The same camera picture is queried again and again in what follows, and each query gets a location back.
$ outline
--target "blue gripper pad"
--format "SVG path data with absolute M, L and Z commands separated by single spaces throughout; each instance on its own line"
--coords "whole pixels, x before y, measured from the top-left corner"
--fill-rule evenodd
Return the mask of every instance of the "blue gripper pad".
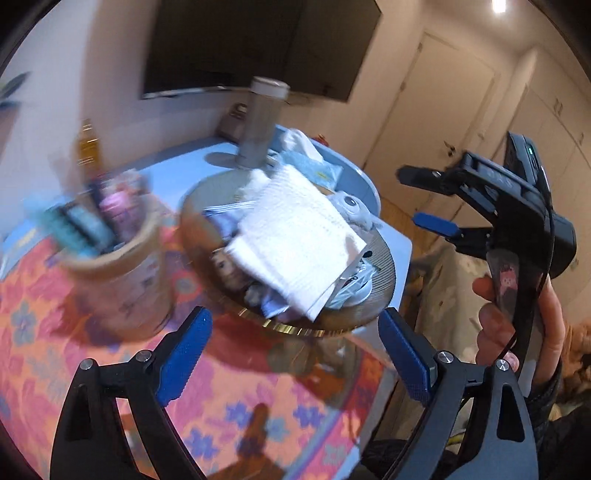
M 388 310 L 390 309 L 384 310 L 379 315 L 379 337 L 386 347 L 386 351 L 392 359 L 392 363 L 396 367 L 408 395 L 426 407 L 433 395 L 434 378 L 432 378 L 432 374 L 408 338 L 409 335 L 413 335 L 417 339 L 419 336 L 412 331 L 402 317 L 400 317 L 400 321 L 396 321 Z M 433 349 L 424 337 L 421 337 L 421 339 Z
M 165 341 L 170 335 L 170 338 L 177 341 L 160 370 L 160 385 L 156 391 L 156 399 L 162 407 L 181 396 L 197 360 L 211 337 L 212 314 L 206 309 L 196 310 L 191 313 L 197 313 L 192 321 L 191 315 L 185 320 L 191 322 L 188 328 L 183 328 L 183 325 L 181 329 L 167 334 L 162 340 Z
M 413 216 L 413 222 L 417 227 L 436 233 L 445 238 L 453 238 L 460 234 L 460 228 L 455 223 L 427 213 L 415 213 Z

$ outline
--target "wooden floor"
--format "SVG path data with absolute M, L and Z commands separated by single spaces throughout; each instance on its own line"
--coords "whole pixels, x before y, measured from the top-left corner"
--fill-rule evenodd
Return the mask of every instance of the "wooden floor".
M 413 258 L 420 257 L 427 252 L 435 240 L 435 235 L 415 226 L 413 220 L 389 200 L 383 197 L 381 197 L 381 200 L 382 213 L 380 218 L 404 236 L 410 238 L 413 243 Z

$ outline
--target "human hand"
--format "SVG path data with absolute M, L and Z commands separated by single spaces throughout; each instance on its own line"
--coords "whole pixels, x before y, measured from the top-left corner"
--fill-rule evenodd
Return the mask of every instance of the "human hand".
M 472 290 L 485 300 L 491 302 L 495 300 L 495 290 L 490 277 L 477 278 L 472 284 Z M 538 305 L 545 332 L 532 385 L 543 385 L 552 378 L 560 360 L 566 335 L 562 307 L 549 278 L 538 299 Z M 515 329 L 511 325 L 511 320 L 507 319 L 493 303 L 487 303 L 480 309 L 478 319 L 482 325 L 482 331 L 478 334 L 477 339 L 476 363 L 478 365 L 492 365 L 513 337 Z M 513 371 L 517 371 L 519 360 L 514 354 L 508 352 L 505 355 L 505 360 L 509 362 Z

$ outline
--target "ceiling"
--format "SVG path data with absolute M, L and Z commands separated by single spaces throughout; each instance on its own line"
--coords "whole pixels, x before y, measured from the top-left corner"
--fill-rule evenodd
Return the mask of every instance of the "ceiling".
M 548 18 L 528 0 L 507 0 L 507 12 L 495 14 L 491 0 L 431 0 L 436 8 L 469 22 L 506 48 L 522 54 L 542 46 L 591 99 L 591 82 L 570 47 Z

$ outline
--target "ceiling light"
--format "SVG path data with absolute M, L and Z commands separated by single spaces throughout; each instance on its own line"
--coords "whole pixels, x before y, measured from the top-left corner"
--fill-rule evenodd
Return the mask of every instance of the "ceiling light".
M 504 14 L 507 11 L 507 0 L 492 0 L 492 10 L 496 14 Z

